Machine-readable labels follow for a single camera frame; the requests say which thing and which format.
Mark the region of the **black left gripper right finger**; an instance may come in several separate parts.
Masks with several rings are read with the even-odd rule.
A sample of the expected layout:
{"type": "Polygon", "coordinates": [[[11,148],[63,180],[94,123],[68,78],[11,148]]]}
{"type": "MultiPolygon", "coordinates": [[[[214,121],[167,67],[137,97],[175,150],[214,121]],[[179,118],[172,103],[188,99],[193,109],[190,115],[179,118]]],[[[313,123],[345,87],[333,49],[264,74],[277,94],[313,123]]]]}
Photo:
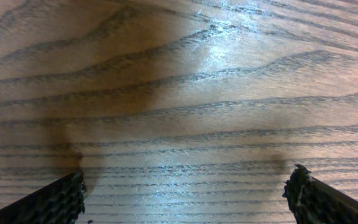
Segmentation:
{"type": "Polygon", "coordinates": [[[298,164],[282,195],[297,224],[358,224],[358,201],[310,175],[298,164]]]}

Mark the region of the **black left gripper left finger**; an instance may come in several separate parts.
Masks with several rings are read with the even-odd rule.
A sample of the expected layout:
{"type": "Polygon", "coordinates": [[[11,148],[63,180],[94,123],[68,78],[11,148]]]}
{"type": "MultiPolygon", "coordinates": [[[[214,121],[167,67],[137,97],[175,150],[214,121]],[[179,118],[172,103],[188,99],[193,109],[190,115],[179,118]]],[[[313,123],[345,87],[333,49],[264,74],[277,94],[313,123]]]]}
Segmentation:
{"type": "Polygon", "coordinates": [[[81,170],[0,209],[0,224],[72,224],[85,212],[81,170]]]}

